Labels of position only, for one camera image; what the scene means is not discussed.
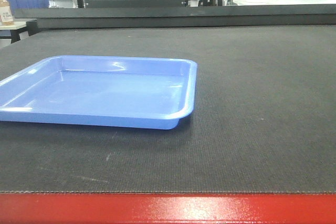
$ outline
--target red metal frame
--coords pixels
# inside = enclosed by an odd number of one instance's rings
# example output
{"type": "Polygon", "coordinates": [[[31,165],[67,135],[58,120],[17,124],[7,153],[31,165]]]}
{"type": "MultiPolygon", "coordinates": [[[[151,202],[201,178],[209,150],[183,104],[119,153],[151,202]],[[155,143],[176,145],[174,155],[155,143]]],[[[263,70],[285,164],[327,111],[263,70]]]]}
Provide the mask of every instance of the red metal frame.
{"type": "Polygon", "coordinates": [[[336,223],[336,194],[0,194],[0,223],[336,223]]]}

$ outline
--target tray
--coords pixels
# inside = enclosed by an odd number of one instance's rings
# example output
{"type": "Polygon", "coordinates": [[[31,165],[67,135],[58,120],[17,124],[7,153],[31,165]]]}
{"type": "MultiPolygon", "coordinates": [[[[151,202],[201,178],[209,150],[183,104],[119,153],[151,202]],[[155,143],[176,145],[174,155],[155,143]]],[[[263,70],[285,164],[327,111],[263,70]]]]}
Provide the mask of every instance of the tray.
{"type": "Polygon", "coordinates": [[[0,82],[0,120],[172,129],[194,107],[184,59],[46,58],[0,82]]]}

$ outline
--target bottle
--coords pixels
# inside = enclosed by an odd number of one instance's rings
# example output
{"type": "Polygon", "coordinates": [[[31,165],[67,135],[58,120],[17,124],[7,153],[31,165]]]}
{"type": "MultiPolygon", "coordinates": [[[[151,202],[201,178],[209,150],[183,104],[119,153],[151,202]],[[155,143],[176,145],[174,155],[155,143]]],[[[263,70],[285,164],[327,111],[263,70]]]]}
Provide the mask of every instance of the bottle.
{"type": "Polygon", "coordinates": [[[14,24],[11,7],[7,0],[0,0],[0,20],[3,26],[10,26],[14,24]]]}

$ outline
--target dark gray mat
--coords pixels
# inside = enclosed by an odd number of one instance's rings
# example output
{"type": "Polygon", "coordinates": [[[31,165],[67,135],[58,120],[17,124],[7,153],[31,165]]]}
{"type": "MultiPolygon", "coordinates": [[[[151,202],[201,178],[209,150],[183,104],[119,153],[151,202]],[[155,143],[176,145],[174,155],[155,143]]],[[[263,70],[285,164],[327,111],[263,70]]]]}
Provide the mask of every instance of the dark gray mat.
{"type": "Polygon", "coordinates": [[[170,131],[0,122],[0,191],[336,192],[336,26],[64,30],[0,50],[198,63],[170,131]]]}

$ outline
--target bottle label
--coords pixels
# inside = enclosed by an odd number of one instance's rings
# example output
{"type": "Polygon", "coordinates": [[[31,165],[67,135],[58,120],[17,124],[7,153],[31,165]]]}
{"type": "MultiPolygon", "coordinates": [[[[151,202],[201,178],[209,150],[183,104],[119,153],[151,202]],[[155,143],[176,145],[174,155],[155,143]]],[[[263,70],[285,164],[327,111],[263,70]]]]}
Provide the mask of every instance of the bottle label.
{"type": "Polygon", "coordinates": [[[9,6],[0,7],[0,18],[2,22],[11,22],[13,20],[11,9],[9,6]]]}

